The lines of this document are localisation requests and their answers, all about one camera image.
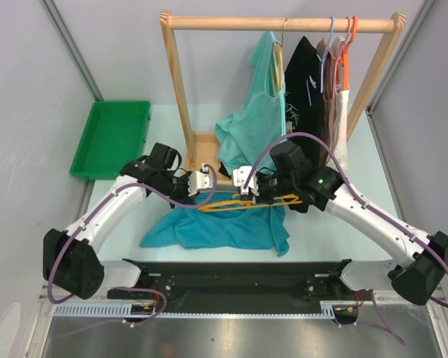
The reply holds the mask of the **yellow plastic hanger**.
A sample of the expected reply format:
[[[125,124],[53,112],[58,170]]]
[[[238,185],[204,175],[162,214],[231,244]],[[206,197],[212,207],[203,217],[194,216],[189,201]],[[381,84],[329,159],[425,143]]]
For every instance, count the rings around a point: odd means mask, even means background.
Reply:
[[[199,211],[202,213],[214,213],[214,212],[225,212],[236,210],[249,210],[262,207],[280,207],[285,205],[296,205],[302,203],[303,201],[300,200],[298,196],[293,194],[276,197],[274,198],[274,202],[271,204],[258,203],[254,199],[238,200],[237,196],[234,195],[232,199],[228,201],[220,201],[216,203],[203,205],[202,207],[199,208]]]

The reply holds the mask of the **teal blue t shirt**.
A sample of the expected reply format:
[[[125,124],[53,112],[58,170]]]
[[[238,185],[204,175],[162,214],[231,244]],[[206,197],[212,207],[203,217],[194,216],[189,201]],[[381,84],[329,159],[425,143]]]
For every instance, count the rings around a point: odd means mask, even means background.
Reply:
[[[209,213],[178,207],[149,229],[140,247],[274,249],[281,257],[290,249],[287,241],[290,234],[284,227],[284,219],[283,207]]]

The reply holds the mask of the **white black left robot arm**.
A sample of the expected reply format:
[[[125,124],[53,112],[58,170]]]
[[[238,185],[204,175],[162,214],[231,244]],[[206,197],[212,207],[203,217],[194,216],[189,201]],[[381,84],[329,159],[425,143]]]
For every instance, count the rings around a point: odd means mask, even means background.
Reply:
[[[181,155],[167,145],[156,143],[152,152],[126,163],[105,196],[64,230],[51,229],[43,239],[43,277],[48,299],[62,303],[52,290],[67,291],[81,299],[91,298],[100,289],[124,288],[134,298],[150,289],[150,280],[138,265],[127,260],[101,261],[105,240],[116,226],[150,194],[174,206],[192,204],[201,184],[209,183],[202,172],[179,175],[172,167]]]

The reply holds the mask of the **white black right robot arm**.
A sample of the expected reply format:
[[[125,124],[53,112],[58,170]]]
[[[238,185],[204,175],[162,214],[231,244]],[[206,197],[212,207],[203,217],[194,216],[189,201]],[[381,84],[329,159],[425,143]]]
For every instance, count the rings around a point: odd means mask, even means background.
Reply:
[[[256,172],[265,154],[270,155],[276,173],[258,183]],[[393,289],[408,302],[424,306],[448,277],[445,233],[429,234],[385,212],[349,182],[341,166],[312,166],[288,135],[264,149],[245,184],[255,188],[259,198],[296,195],[304,205],[352,225],[390,255],[387,261],[345,263],[329,281],[330,292],[338,299],[360,290]]]

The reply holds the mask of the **mint green t shirt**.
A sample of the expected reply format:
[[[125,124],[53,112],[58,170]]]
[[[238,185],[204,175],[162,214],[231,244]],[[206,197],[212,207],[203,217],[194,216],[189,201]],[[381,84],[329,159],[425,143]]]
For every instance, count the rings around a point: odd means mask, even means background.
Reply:
[[[285,89],[277,84],[273,56],[276,43],[273,32],[262,34],[249,56],[254,72],[242,109],[215,126],[217,159],[226,177],[234,169],[253,165],[271,142],[286,134]]]

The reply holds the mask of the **black t shirt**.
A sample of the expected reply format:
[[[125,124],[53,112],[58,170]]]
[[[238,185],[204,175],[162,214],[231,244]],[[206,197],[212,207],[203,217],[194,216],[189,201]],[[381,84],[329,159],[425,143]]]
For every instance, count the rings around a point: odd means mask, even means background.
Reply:
[[[303,37],[284,71],[286,133],[323,135],[324,100],[319,91],[317,50]]]

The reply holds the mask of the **wooden hanger metal hook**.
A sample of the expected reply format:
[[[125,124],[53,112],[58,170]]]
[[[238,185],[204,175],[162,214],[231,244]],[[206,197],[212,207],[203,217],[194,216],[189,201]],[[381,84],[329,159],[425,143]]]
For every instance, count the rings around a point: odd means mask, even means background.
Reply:
[[[277,96],[277,92],[282,90],[284,87],[284,60],[283,60],[283,49],[284,44],[284,31],[287,25],[288,18],[285,18],[281,28],[281,41],[273,43],[272,50],[272,60],[273,64],[271,67],[272,75],[272,88],[273,96]]]

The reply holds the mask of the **light blue plastic hanger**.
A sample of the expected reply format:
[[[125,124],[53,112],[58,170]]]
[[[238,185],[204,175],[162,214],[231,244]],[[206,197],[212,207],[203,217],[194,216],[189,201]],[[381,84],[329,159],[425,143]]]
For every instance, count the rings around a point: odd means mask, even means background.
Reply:
[[[335,32],[335,18],[333,16],[330,16],[329,18],[331,20],[331,29],[330,29],[330,32],[329,32],[329,36],[328,36],[328,39],[324,42],[323,53],[322,54],[317,54],[317,59],[320,62],[320,67],[319,67],[319,75],[320,75],[319,91],[320,91],[321,95],[324,92],[324,72],[325,72],[325,68],[326,68],[327,58],[329,56],[330,42],[331,42],[333,34]]]

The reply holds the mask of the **orange plastic hanger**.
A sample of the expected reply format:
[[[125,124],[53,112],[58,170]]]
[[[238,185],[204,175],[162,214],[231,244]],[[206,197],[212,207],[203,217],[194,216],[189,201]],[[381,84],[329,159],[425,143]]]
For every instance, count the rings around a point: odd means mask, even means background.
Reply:
[[[354,15],[352,18],[347,17],[347,20],[349,21],[347,36],[343,42],[343,47],[341,49],[341,55],[339,59],[339,63],[343,69],[343,74],[340,76],[341,90],[349,90],[349,79],[350,79],[349,49],[355,39],[355,35],[358,29],[357,15]]]

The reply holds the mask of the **pink plastic hanger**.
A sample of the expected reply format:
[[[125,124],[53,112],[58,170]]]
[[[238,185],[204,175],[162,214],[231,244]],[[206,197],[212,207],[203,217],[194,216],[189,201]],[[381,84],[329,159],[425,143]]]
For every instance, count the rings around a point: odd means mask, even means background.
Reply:
[[[346,34],[346,38],[343,41],[340,41],[338,44],[338,47],[336,49],[331,49],[330,50],[330,54],[333,60],[336,61],[337,65],[340,65],[342,70],[343,70],[343,74],[341,75],[341,79],[344,79],[345,77],[349,77],[349,69],[348,69],[348,64],[349,64],[349,47],[350,44],[353,42],[354,40],[354,33],[353,33],[353,24],[354,24],[354,20],[351,19],[350,17],[346,17],[347,21],[348,21],[348,27],[347,27],[347,34]]]

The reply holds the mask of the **wooden clothes rack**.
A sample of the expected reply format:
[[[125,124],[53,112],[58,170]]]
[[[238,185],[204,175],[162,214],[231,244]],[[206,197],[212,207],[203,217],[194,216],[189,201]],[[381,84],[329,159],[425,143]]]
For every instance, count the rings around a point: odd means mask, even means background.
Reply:
[[[382,79],[385,67],[406,25],[406,15],[395,12],[390,19],[324,19],[324,18],[277,18],[277,17],[225,17],[225,16],[177,16],[170,10],[162,10],[159,16],[164,46],[169,62],[172,85],[181,119],[186,143],[184,166],[196,169],[205,160],[217,163],[218,142],[211,133],[211,126],[217,122],[218,112],[224,104],[190,105],[187,102],[181,64],[178,56],[176,31],[283,31],[283,32],[325,32],[350,31],[352,34],[379,34],[382,39],[369,65],[355,100],[349,110],[347,133],[356,134],[351,152],[368,146],[367,156],[358,155],[362,162],[353,170],[361,189],[376,194],[383,188],[385,196],[390,195],[390,185],[385,178],[384,163],[379,154],[379,145],[368,122],[360,125],[359,119],[367,119],[364,112],[371,95]]]

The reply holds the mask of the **white garment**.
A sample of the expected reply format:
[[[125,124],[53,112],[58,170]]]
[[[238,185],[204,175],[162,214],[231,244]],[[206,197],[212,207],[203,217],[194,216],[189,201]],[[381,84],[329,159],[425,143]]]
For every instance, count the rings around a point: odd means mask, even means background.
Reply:
[[[340,65],[335,65],[336,80],[336,120],[335,120],[335,148],[332,150],[340,167],[346,172],[348,170],[348,148],[347,148],[347,116],[349,103],[349,90],[340,89],[340,76],[343,70]]]

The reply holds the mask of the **green plastic tray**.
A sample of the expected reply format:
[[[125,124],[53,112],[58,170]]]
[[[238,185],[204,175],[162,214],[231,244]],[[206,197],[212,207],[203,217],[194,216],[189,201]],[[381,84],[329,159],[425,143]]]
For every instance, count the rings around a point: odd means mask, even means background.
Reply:
[[[86,181],[115,179],[142,154],[150,109],[148,101],[95,102],[69,173]]]

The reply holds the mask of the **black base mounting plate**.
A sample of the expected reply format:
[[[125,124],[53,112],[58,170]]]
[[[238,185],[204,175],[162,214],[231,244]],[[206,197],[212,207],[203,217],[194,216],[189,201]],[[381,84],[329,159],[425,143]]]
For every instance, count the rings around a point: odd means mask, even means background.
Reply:
[[[111,300],[154,301],[177,308],[308,307],[324,301],[358,304],[361,294],[340,279],[346,260],[323,263],[143,263],[136,291],[112,289]]]

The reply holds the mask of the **pink beige garment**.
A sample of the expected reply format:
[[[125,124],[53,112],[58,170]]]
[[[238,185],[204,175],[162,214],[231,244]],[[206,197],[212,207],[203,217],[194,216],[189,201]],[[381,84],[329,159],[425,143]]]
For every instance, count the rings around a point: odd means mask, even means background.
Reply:
[[[322,39],[317,45],[318,54],[323,53],[324,42]],[[330,44],[330,50],[338,47],[341,37],[336,37],[332,44]],[[335,65],[336,61],[332,59],[329,50],[329,55],[326,62],[326,68],[324,72],[324,117],[323,117],[323,141],[327,146],[333,150],[335,148],[335,120],[336,120],[336,80],[335,80]]]

